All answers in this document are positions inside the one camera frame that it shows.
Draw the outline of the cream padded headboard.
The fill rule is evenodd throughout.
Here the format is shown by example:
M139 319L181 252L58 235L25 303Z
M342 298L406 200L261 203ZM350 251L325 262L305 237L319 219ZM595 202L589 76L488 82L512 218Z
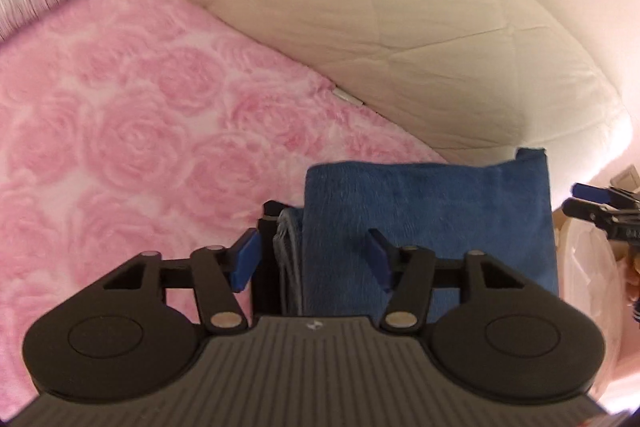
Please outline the cream padded headboard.
M450 161L543 148L591 176L632 124L614 82L541 0L191 0L311 67Z

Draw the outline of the pink rose blanket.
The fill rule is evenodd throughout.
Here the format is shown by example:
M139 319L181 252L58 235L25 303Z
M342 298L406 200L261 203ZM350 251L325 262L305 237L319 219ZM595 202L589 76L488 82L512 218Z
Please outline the pink rose blanket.
M319 162L411 134L184 0L68 0L1 46L1 414L33 321L141 251L228 245Z

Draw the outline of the blue denim jeans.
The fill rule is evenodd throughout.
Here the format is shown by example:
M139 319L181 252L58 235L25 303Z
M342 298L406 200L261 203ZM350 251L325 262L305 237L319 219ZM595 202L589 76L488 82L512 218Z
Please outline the blue denim jeans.
M543 150L521 148L488 167L314 166L302 222L302 303L312 317L382 317L390 296L366 261L371 229L396 246L422 246L441 258L484 251L547 291L559 290Z

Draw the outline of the round white bedside table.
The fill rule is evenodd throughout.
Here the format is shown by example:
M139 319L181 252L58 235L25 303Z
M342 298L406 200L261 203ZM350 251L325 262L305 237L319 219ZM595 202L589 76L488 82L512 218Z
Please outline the round white bedside table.
M561 298L597 324L605 341L604 361L590 390L593 399L618 411L611 395L624 317L628 311L623 261L628 246L612 242L589 222L553 213L556 261Z

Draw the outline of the folded dark jeans stack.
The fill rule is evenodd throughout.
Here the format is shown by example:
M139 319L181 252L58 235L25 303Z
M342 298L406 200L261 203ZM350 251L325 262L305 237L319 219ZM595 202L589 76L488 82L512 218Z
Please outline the folded dark jeans stack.
M303 208L268 200L258 233L262 257L252 276L254 317L301 317L303 297Z

